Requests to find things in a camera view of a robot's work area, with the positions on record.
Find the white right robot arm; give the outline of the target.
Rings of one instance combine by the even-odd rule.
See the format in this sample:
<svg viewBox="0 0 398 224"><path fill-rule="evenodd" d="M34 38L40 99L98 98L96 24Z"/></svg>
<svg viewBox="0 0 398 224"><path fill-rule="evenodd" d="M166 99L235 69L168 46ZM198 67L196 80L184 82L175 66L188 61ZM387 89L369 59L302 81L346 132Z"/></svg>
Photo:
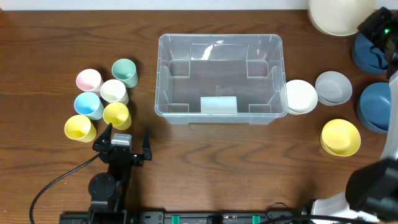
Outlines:
<svg viewBox="0 0 398 224"><path fill-rule="evenodd" d="M159 39L155 112L171 124L269 124L293 113L283 44L275 34L164 34ZM381 159L354 171L344 192L301 214L266 223L397 220L397 106Z"/></svg>

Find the small white bowl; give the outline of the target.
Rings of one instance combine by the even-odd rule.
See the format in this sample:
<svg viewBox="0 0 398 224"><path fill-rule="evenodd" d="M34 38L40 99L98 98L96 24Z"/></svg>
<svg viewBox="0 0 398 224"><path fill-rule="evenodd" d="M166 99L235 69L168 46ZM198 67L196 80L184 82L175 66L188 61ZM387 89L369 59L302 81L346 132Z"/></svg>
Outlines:
<svg viewBox="0 0 398 224"><path fill-rule="evenodd" d="M291 80L282 87L280 99L289 114L301 115L315 109L318 103L318 94L309 82Z"/></svg>

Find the pink cup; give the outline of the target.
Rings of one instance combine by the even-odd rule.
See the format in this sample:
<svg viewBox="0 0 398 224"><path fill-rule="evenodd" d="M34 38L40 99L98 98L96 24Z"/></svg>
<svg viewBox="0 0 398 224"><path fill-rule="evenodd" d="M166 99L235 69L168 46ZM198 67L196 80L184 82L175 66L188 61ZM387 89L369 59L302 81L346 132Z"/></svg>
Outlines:
<svg viewBox="0 0 398 224"><path fill-rule="evenodd" d="M77 87L85 92L92 92L100 96L100 89L103 85L101 74L92 68L81 71L76 77Z"/></svg>

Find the yellow cup near bin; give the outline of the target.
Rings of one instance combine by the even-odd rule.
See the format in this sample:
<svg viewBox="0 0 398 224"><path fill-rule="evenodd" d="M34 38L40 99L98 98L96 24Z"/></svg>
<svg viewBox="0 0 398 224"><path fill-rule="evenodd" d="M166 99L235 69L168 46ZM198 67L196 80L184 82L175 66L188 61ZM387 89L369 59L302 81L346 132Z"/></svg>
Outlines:
<svg viewBox="0 0 398 224"><path fill-rule="evenodd" d="M103 119L118 130L126 130L131 126L132 119L126 105L120 102L110 103L104 108Z"/></svg>

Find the small grey bowl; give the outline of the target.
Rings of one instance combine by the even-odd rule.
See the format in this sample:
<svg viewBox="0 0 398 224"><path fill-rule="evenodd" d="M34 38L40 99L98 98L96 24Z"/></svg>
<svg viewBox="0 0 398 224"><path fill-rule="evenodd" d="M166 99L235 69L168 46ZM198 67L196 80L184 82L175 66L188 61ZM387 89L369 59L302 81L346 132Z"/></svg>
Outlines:
<svg viewBox="0 0 398 224"><path fill-rule="evenodd" d="M346 103L353 93L349 79L340 72L327 71L318 76L315 82L318 101L326 106Z"/></svg>

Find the light blue cup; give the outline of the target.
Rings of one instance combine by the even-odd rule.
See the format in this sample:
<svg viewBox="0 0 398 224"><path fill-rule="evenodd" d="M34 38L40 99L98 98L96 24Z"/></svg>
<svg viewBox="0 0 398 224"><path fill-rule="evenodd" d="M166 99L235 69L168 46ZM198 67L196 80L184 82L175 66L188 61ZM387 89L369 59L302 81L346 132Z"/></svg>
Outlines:
<svg viewBox="0 0 398 224"><path fill-rule="evenodd" d="M104 106L99 96L92 92L79 94L74 101L74 109L80 114L92 120L103 118Z"/></svg>

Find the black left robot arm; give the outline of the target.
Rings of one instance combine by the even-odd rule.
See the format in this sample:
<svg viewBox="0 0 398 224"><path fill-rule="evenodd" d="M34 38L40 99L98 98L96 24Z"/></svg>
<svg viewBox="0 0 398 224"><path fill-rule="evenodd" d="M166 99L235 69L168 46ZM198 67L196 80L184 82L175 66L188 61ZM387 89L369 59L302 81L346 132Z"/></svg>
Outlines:
<svg viewBox="0 0 398 224"><path fill-rule="evenodd" d="M134 221L131 212L124 208L131 170L134 166L143 166L144 161L152 159L149 133L146 131L142 143L142 153L132 153L132 136L129 134L112 134L113 125L107 128L94 141L93 150L98 157L108 164L108 171L96 174L89 183L91 195L89 224L118 223L127 224Z"/></svg>

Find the yellow bowl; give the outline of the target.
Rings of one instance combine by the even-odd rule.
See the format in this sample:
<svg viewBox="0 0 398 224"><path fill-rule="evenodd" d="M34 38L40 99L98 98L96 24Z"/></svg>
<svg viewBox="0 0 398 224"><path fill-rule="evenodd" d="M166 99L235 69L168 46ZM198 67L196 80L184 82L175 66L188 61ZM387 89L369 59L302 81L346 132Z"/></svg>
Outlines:
<svg viewBox="0 0 398 224"><path fill-rule="evenodd" d="M355 125L345 119L327 122L320 134L322 148L329 154L349 157L361 146L361 136Z"/></svg>

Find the dark blue bowl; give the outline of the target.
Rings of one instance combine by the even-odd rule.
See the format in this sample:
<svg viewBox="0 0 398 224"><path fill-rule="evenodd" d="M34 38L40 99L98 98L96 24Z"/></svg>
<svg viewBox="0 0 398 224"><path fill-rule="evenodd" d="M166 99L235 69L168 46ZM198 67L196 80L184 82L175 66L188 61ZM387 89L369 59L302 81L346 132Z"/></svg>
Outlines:
<svg viewBox="0 0 398 224"><path fill-rule="evenodd" d="M391 112L391 91L389 84L373 83L367 86L356 105L360 122L376 133L388 133Z"/></svg>
<svg viewBox="0 0 398 224"><path fill-rule="evenodd" d="M357 36L351 54L354 63L360 70L373 75L387 72L388 62L385 60L384 54L362 34Z"/></svg>

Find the cream white cup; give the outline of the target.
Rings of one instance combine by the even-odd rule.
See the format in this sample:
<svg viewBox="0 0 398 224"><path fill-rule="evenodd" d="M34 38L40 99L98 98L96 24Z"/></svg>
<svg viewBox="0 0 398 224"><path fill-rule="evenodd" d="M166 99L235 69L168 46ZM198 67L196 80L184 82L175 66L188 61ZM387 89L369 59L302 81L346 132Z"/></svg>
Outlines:
<svg viewBox="0 0 398 224"><path fill-rule="evenodd" d="M100 95L108 103L120 102L127 105L129 102L127 88L117 79L105 81L101 86Z"/></svg>

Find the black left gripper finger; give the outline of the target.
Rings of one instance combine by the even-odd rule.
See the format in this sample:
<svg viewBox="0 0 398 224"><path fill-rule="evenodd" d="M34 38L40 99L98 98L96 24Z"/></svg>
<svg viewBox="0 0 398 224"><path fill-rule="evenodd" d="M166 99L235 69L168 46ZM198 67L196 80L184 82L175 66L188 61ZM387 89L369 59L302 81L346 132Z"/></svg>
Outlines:
<svg viewBox="0 0 398 224"><path fill-rule="evenodd" d="M144 155L144 160L151 161L152 160L152 151L150 148L150 141L149 141L149 130L146 129L144 134L144 139L142 143L142 151Z"/></svg>
<svg viewBox="0 0 398 224"><path fill-rule="evenodd" d="M112 123L109 123L102 134L93 142L93 150L96 152L106 152L111 147L111 134L112 134Z"/></svg>

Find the large cream bowl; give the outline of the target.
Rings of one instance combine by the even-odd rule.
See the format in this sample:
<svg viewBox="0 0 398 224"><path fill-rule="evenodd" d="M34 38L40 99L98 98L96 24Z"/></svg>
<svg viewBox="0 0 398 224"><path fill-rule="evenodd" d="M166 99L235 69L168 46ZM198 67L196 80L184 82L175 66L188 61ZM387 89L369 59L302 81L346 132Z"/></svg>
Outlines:
<svg viewBox="0 0 398 224"><path fill-rule="evenodd" d="M376 8L376 0L309 0L308 16L324 34L349 36Z"/></svg>

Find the clear plastic storage bin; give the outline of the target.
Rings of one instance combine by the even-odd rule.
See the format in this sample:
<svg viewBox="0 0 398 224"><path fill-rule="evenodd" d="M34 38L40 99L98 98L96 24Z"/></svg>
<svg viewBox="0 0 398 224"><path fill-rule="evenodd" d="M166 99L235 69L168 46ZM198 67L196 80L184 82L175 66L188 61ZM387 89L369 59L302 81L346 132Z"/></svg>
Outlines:
<svg viewBox="0 0 398 224"><path fill-rule="evenodd" d="M287 114L277 34L164 34L154 109L170 124L269 124Z"/></svg>

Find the mint green cup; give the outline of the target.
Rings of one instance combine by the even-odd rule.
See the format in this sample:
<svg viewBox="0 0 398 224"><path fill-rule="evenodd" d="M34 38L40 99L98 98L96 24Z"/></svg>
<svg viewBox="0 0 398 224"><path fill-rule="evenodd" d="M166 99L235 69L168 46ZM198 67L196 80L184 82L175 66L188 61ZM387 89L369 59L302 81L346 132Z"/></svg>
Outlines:
<svg viewBox="0 0 398 224"><path fill-rule="evenodd" d="M113 76L123 82L127 88L133 88L138 84L136 65L127 58L121 58L115 61L111 71Z"/></svg>

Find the yellow cup far left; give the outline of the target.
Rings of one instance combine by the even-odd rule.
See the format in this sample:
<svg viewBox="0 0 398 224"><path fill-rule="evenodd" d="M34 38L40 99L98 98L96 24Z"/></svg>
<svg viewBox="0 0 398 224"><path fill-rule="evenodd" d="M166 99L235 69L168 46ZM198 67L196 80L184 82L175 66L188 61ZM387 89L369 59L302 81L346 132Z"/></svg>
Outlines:
<svg viewBox="0 0 398 224"><path fill-rule="evenodd" d="M80 142L92 142L97 134L91 120L84 115L69 118L65 123L64 132L69 139Z"/></svg>

